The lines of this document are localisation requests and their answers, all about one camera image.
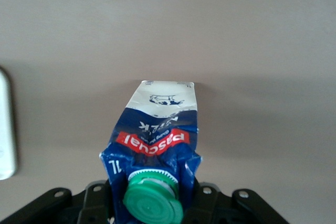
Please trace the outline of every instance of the screw hole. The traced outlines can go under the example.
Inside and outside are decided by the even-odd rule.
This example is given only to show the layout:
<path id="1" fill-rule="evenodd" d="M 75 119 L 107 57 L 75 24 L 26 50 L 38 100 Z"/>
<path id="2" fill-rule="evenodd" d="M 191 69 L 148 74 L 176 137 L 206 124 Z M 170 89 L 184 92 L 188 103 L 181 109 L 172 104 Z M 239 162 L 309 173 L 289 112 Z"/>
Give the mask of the screw hole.
<path id="1" fill-rule="evenodd" d="M 204 187 L 204 188 L 203 188 L 203 193 L 204 193 L 204 194 L 211 194 L 211 193 L 212 193 L 212 190 L 211 190 L 210 187 Z"/>
<path id="2" fill-rule="evenodd" d="M 241 198 L 245 198 L 245 199 L 247 199 L 249 197 L 249 195 L 246 191 L 239 191 L 239 196 L 241 196 Z"/>
<path id="3" fill-rule="evenodd" d="M 88 221 L 89 222 L 95 222 L 97 220 L 97 216 L 90 216 Z"/>
<path id="4" fill-rule="evenodd" d="M 55 198 L 62 197 L 64 195 L 63 191 L 58 191 L 57 193 L 54 194 Z"/>
<path id="5" fill-rule="evenodd" d="M 100 191 L 101 190 L 101 186 L 95 186 L 94 188 L 93 188 L 93 191 Z"/>

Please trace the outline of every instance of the gray wall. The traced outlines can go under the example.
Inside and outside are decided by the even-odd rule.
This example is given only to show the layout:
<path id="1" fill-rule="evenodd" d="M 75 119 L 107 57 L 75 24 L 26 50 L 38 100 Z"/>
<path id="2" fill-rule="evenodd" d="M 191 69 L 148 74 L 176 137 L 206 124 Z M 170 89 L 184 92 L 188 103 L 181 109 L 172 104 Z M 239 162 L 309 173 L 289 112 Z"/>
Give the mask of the gray wall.
<path id="1" fill-rule="evenodd" d="M 197 177 L 257 191 L 290 223 L 336 219 L 336 0 L 0 0 L 19 171 L 0 219 L 98 158 L 141 80 L 196 83 Z"/>

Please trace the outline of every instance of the green screw cap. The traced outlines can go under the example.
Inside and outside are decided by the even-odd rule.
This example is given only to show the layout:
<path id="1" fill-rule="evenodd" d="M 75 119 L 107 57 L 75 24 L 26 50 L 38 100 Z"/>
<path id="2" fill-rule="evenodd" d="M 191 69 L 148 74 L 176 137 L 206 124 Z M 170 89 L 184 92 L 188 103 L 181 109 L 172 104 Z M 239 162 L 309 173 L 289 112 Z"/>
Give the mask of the green screw cap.
<path id="1" fill-rule="evenodd" d="M 141 172 L 128 184 L 127 210 L 145 224 L 180 224 L 183 218 L 177 184 L 158 172 Z"/>

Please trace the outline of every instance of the pascual logo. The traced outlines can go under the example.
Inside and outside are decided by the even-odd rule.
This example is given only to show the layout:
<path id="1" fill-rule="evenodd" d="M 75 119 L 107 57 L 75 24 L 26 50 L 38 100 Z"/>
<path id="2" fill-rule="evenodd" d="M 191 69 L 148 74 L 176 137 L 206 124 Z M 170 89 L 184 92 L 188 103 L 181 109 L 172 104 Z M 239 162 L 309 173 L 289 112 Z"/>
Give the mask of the pascual logo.
<path id="1" fill-rule="evenodd" d="M 179 105 L 181 103 L 184 102 L 184 100 L 182 101 L 176 101 L 174 99 L 174 95 L 156 95 L 153 94 L 150 96 L 149 101 L 156 103 L 156 104 L 161 104 L 161 105 Z"/>
<path id="2" fill-rule="evenodd" d="M 190 143 L 189 133 L 179 129 L 172 129 L 169 135 L 153 145 L 148 145 L 139 139 L 136 134 L 129 134 L 127 132 L 120 132 L 116 142 L 127 146 L 137 153 L 143 153 L 146 156 L 161 155 L 169 147 L 173 147 L 176 144 Z"/>

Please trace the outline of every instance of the black metal bracket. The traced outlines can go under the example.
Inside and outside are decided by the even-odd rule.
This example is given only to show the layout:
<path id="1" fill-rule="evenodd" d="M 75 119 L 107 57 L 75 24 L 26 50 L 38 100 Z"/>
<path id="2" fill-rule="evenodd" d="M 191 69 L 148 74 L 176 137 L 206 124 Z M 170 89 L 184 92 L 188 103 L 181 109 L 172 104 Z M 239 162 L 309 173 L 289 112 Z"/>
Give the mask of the black metal bracket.
<path id="1" fill-rule="evenodd" d="M 0 224 L 107 224 L 113 216 L 110 184 L 97 181 L 74 196 L 66 188 L 51 189 Z M 181 224 L 289 223 L 252 190 L 239 189 L 228 197 L 216 185 L 196 181 Z"/>

